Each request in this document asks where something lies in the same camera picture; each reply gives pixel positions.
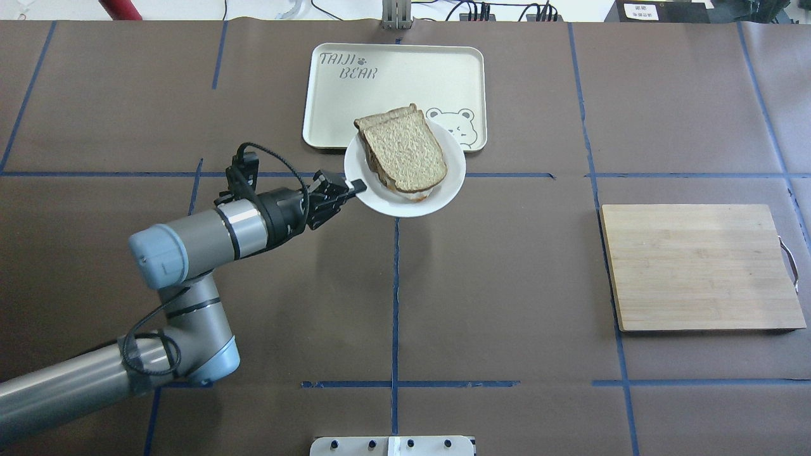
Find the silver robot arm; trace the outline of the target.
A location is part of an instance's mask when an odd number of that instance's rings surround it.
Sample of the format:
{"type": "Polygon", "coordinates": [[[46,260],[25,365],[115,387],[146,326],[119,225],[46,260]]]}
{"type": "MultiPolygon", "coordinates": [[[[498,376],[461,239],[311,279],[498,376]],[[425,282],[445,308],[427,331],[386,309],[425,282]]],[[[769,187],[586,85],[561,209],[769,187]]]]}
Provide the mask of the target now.
{"type": "Polygon", "coordinates": [[[214,208],[133,234],[129,248],[160,304],[116,341],[2,384],[2,445],[141,396],[175,380],[211,384],[240,365],[214,269],[315,230],[367,186],[327,171],[299,190],[257,194],[227,171],[214,208]]]}

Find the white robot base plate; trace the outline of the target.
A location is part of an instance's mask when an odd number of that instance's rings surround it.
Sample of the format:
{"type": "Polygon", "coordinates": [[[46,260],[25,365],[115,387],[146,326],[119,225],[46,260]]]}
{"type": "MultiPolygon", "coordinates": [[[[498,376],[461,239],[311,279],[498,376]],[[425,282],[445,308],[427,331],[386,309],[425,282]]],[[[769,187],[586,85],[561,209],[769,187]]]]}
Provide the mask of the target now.
{"type": "Polygon", "coordinates": [[[474,438],[463,435],[324,436],[310,455],[476,455],[474,438]]]}

